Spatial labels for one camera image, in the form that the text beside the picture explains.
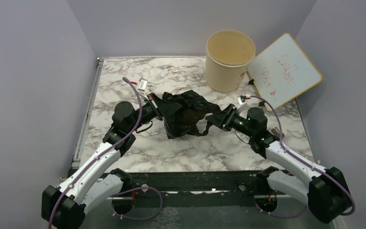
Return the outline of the black plastic trash bag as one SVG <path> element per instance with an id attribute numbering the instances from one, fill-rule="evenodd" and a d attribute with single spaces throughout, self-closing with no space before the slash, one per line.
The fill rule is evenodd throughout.
<path id="1" fill-rule="evenodd" d="M 181 108 L 164 121 L 168 139 L 175 139 L 184 135 L 207 135 L 212 125 L 208 123 L 205 130 L 200 132 L 197 123 L 205 119 L 207 114 L 216 114 L 221 111 L 219 105 L 207 101 L 193 90 L 181 94 L 164 92 L 162 99 L 181 105 Z"/>

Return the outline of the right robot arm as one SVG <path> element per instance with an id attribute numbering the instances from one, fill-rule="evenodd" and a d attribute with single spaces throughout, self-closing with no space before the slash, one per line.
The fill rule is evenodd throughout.
<path id="1" fill-rule="evenodd" d="M 327 169 L 309 161 L 288 148 L 282 138 L 268 131 L 268 119 L 261 108 L 249 108 L 247 116 L 241 117 L 235 106 L 230 104 L 205 119 L 224 131 L 233 129 L 248 136 L 248 144 L 255 153 L 289 172 L 286 174 L 274 167 L 264 170 L 256 181 L 256 189 L 260 193 L 268 194 L 272 190 L 285 193 L 305 204 L 323 223 L 355 209 L 343 173 L 336 167 Z"/>

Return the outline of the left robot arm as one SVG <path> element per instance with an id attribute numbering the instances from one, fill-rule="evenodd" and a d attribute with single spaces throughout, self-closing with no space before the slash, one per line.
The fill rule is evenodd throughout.
<path id="1" fill-rule="evenodd" d="M 79 228 L 90 210 L 111 195 L 125 196 L 130 192 L 130 175 L 117 169 L 102 181 L 98 179 L 118 161 L 135 141 L 134 131 L 153 119 L 171 117 L 182 106 L 165 101 L 155 94 L 134 109 L 130 102 L 116 105 L 112 125 L 94 154 L 76 172 L 57 187 L 47 186 L 42 193 L 41 217 L 49 227 Z"/>

